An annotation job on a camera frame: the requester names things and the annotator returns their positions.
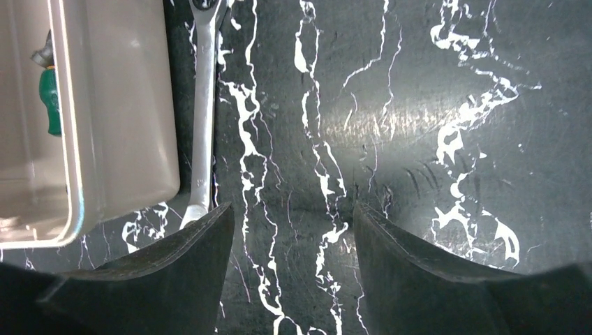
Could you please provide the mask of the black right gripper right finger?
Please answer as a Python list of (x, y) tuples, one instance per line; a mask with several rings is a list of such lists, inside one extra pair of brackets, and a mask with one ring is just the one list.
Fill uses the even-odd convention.
[(522, 275), (460, 258), (358, 202), (372, 334), (590, 334), (591, 264)]

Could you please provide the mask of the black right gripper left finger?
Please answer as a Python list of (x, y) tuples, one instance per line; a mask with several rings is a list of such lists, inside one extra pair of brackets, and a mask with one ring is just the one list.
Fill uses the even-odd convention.
[(213, 334), (234, 237), (223, 203), (93, 269), (1, 266), (2, 334)]

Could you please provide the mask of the translucent beige tool box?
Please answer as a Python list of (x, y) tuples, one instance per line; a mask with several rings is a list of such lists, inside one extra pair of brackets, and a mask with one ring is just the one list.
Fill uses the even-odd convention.
[[(30, 60), (52, 31), (61, 137)], [(180, 186), (162, 1), (1, 2), (1, 247), (57, 248)]]

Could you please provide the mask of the green stubby screwdriver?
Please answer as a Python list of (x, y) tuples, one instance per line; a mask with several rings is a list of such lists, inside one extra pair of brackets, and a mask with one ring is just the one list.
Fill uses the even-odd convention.
[(61, 137), (59, 92), (57, 88), (55, 66), (48, 66), (41, 73), (38, 92), (40, 99), (47, 110), (47, 132), (52, 136)]

